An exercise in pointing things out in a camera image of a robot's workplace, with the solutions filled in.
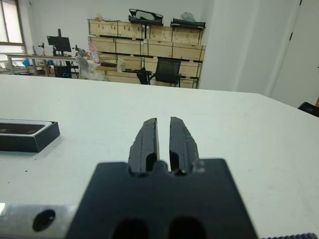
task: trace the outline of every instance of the black office chair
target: black office chair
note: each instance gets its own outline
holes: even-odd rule
[[[156,81],[174,84],[174,86],[178,84],[180,87],[180,79],[186,77],[179,74],[179,69],[179,60],[159,59],[156,72],[150,77],[150,80],[155,77]]]
[[[298,107],[299,110],[307,112],[313,116],[319,117],[319,107],[313,106],[308,102],[303,102],[301,106]]]
[[[140,69],[136,75],[138,76],[139,80],[140,80],[140,83],[141,85],[150,85],[150,74],[151,72],[150,71],[147,71],[145,69],[145,67],[143,67],[142,69]]]

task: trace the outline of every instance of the computer monitor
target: computer monitor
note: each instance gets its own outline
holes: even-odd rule
[[[55,46],[57,51],[71,52],[70,41],[68,37],[47,36],[49,45]]]

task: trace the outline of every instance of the wooden crate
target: wooden crate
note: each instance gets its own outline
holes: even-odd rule
[[[165,82],[160,82],[160,81],[155,81],[155,85],[156,86],[169,86],[169,87],[173,87],[173,85],[171,86],[169,83],[165,83]],[[196,88],[196,80],[193,79],[182,79],[180,81],[180,87],[181,88]]]
[[[89,34],[99,36],[130,37],[144,39],[144,26],[123,21],[97,21],[88,19]],[[202,30],[170,26],[150,25],[147,39],[200,45]]]
[[[145,40],[143,55],[203,61],[205,46]]]
[[[117,71],[117,67],[98,66],[96,70],[102,71]]]
[[[103,70],[94,70],[94,72],[99,73],[103,76],[106,76],[106,80],[111,82],[131,83],[131,84],[140,83],[140,80],[138,79],[135,73],[103,71]]]
[[[120,60],[124,64],[125,69],[139,70],[145,67],[147,71],[152,71],[155,73],[158,64],[157,58],[147,58],[147,57],[134,57],[134,56],[115,56],[108,54],[99,54],[99,58],[107,60],[101,60],[103,62],[118,63]],[[184,62],[180,63],[179,72],[186,77],[199,77],[201,71],[202,63],[198,62]]]
[[[149,26],[147,39],[200,45],[202,30],[184,29],[170,26]]]
[[[89,37],[98,52],[146,55],[184,60],[203,61],[205,46],[151,40],[122,40],[104,37]]]
[[[134,57],[134,56],[121,56],[121,55],[108,55],[108,54],[99,54],[99,59],[101,62],[108,63],[118,63],[120,60],[123,62],[126,69],[139,70],[143,67],[142,65],[142,57]]]
[[[97,21],[88,19],[89,34],[99,36],[116,36],[143,38],[144,29],[140,24],[122,21]]]
[[[104,37],[89,37],[89,41],[95,45],[99,52],[141,55],[143,51],[143,41]]]
[[[119,82],[119,83],[130,83],[130,84],[140,84],[140,80],[135,73],[128,72],[115,72],[115,71],[103,71],[103,70],[94,70],[96,73],[106,76],[106,80],[110,82]],[[193,79],[182,79],[180,81],[180,86],[182,88],[196,88],[196,80]],[[156,86],[170,86],[169,83],[159,82],[155,79],[151,80],[151,85]]]

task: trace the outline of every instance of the desk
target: desk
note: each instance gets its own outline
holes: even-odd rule
[[[40,59],[40,60],[59,60],[59,61],[76,61],[75,57],[68,57],[68,56],[42,56],[42,55],[31,55],[31,54],[6,54],[6,56],[8,57],[10,72],[13,75],[14,75],[14,67],[13,67],[13,64],[12,64],[12,58],[29,58],[29,59],[32,59],[34,75],[37,75],[36,63],[35,63],[36,59]],[[46,75],[48,76],[48,72],[47,72],[47,69],[46,69],[45,61],[44,61],[44,70],[45,70]]]
[[[54,120],[61,131],[38,154],[0,152],[0,202],[78,205],[96,164],[127,162],[153,117],[168,163],[176,116],[200,158],[226,159],[259,238],[319,235],[319,119],[312,115],[250,93],[17,75],[0,76],[0,86],[2,118]]]

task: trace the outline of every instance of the door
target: door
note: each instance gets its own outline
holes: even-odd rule
[[[319,0],[303,0],[271,98],[293,107],[319,97]]]

